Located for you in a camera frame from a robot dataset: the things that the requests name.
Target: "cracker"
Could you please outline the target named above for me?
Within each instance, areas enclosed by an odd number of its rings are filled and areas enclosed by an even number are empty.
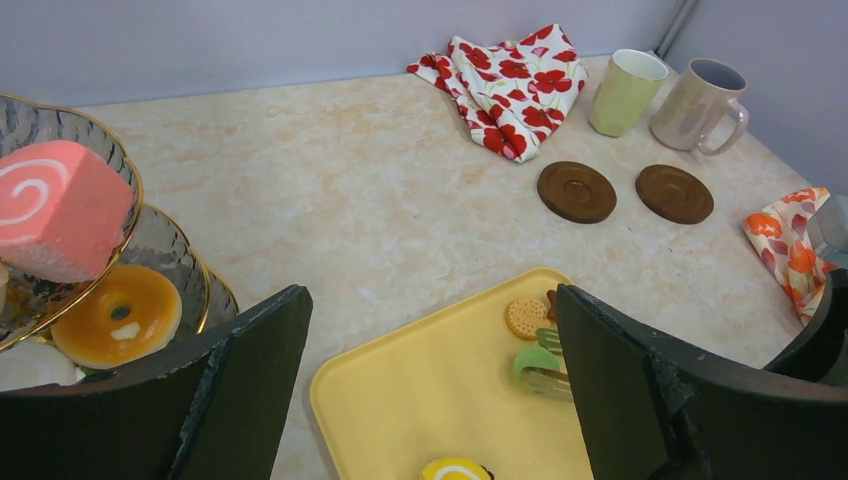
[[[536,330],[550,328],[548,307],[538,299],[517,298],[506,307],[506,326],[522,340],[536,340]]]

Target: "mug handle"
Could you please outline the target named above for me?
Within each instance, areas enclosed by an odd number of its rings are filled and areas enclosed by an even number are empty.
[[[736,143],[737,140],[742,138],[742,135],[745,134],[745,130],[748,129],[748,110],[746,110],[741,103],[737,102],[735,98],[731,98],[727,101],[727,110],[730,110],[730,113],[734,114],[733,120],[736,121],[736,128],[733,129],[733,133],[730,134],[730,138],[728,138],[722,146],[715,149],[707,148],[706,143],[709,132],[702,133],[700,138],[698,138],[698,151],[708,157],[726,152],[733,146],[734,143]]]

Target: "round wooden coaster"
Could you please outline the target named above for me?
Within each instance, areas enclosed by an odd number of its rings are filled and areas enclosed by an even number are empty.
[[[713,213],[713,196],[700,180],[671,165],[651,165],[636,179],[636,193],[657,215],[684,225]]]
[[[576,162],[548,165],[536,184],[542,202],[560,217],[598,223],[615,209],[615,189],[597,170]]]

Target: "yellow tray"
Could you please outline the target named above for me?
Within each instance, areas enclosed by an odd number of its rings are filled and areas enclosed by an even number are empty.
[[[506,307],[560,283],[537,268],[325,363],[310,399],[342,480],[418,480],[429,462],[463,456],[497,480],[591,480],[574,404],[512,384],[532,345]]]

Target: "white swirl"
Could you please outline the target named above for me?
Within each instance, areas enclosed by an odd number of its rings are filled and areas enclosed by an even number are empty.
[[[68,186],[68,180],[70,178],[68,168],[62,162],[50,158],[25,160],[14,165],[9,165],[8,167],[0,169],[0,178],[2,178],[4,175],[11,171],[30,166],[50,167],[56,170],[57,172],[59,172],[59,176],[62,178],[62,188],[66,188]],[[15,185],[15,188],[12,190],[12,197],[19,197],[21,193],[27,188],[35,188],[38,190],[38,202],[36,203],[35,207],[31,208],[25,214],[15,218],[0,218],[0,226],[17,225],[19,223],[23,223],[32,218],[33,215],[38,213],[38,211],[44,208],[44,205],[47,204],[47,200],[48,198],[50,198],[50,187],[47,185],[47,182],[37,178],[24,180],[23,182]]]
[[[459,466],[459,465],[448,465],[447,467],[442,467],[433,475],[433,480],[442,480],[449,473],[461,473],[466,475],[469,480],[481,480],[480,477],[474,474],[471,470]]]

